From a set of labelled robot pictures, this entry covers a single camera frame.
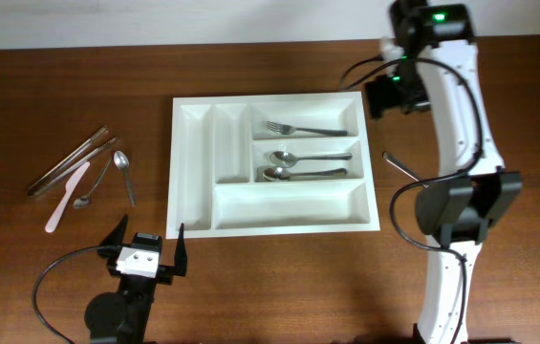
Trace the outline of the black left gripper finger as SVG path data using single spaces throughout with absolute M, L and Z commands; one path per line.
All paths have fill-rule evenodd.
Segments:
M 100 242 L 100 245 L 102 247 L 121 246 L 128 225 L 128 220 L 129 215 L 123 215 L 116 227 Z
M 185 277 L 187 273 L 187 251 L 184 240 L 184 223 L 180 224 L 174 253 L 173 275 Z

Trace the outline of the small thin steel teaspoon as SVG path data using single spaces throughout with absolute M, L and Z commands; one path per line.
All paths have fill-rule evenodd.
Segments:
M 73 202 L 74 209 L 82 209 L 89 206 L 92 203 L 92 195 L 94 191 L 97 189 L 98 185 L 101 183 L 112 161 L 113 159 L 109 158 L 108 161 L 104 164 L 91 189 L 86 194 L 74 200 Z

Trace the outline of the steel fork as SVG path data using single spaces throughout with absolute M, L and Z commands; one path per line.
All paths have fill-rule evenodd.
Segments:
M 398 171 L 400 171 L 401 173 L 409 177 L 412 180 L 410 185 L 421 186 L 424 188 L 427 188 L 429 186 L 428 183 L 421 183 L 421 177 L 417 173 L 415 173 L 412 169 L 408 168 L 404 163 L 399 161 L 394 155 L 390 154 L 387 151 L 384 151 L 382 153 L 382 157 L 384 158 L 386 162 L 388 162 L 393 167 L 398 169 Z
M 270 131 L 280 134 L 280 135 L 291 135 L 298 131 L 319 134 L 319 135 L 329 136 L 329 137 L 345 137 L 348 135 L 348 132 L 344 130 L 326 130 L 326 129 L 295 127 L 295 126 L 273 122 L 273 121 L 266 121 L 264 126 Z

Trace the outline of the steel teaspoon patterned handle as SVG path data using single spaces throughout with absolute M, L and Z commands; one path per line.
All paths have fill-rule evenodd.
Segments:
M 135 206 L 136 197 L 135 197 L 135 192 L 134 192 L 131 176 L 129 173 L 130 162 L 128 158 L 126 157 L 126 155 L 121 151 L 116 151 L 113 155 L 113 159 L 114 159 L 116 167 L 123 175 L 128 198 L 130 200 L 130 204 L 131 206 Z

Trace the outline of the large steel tablespoon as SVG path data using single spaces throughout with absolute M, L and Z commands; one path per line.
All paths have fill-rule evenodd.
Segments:
M 287 151 L 274 151 L 269 155 L 270 162 L 285 168 L 294 167 L 300 161 L 349 161 L 352 157 L 352 153 L 298 157 Z

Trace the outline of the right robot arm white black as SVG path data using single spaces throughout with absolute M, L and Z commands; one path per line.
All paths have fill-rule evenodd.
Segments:
M 486 118 L 478 48 L 464 4 L 396 1 L 394 38 L 382 42 L 382 65 L 364 85 L 373 119 L 389 109 L 430 111 L 439 150 L 437 176 L 413 181 L 415 217 L 428 254 L 425 298 L 415 343 L 466 343 L 466 309 L 476 259 L 489 231 L 523 188 L 508 172 Z

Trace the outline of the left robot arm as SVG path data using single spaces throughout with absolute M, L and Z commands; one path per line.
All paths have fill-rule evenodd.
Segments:
M 100 242 L 98 256 L 109 274 L 119 279 L 118 289 L 101 293 L 87 305 L 84 321 L 92 343 L 142 343 L 158 285 L 173 283 L 187 273 L 184 226 L 180 226 L 174 264 L 161 263 L 162 237 L 138 232 L 132 242 L 123 238 L 128 217 Z

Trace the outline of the pink plastic knife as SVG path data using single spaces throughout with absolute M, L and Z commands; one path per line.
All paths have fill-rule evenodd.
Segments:
M 89 168 L 90 163 L 83 163 L 70 177 L 65 184 L 65 193 L 59 204 L 55 208 L 53 214 L 45 225 L 45 231 L 47 233 L 53 233 L 59 225 L 59 222 L 63 216 L 67 203 L 70 201 L 72 194 L 74 193 L 76 186 L 84 176 L 85 172 Z

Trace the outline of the white plastic cutlery tray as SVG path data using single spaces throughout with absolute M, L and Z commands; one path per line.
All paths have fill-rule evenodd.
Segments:
M 266 121 L 348 135 L 280 135 Z M 262 173 L 276 166 L 274 151 L 353 157 L 288 168 L 345 168 L 345 176 L 270 182 Z M 170 239 L 181 223 L 187 239 L 378 231 L 361 93 L 175 98 L 166 221 Z

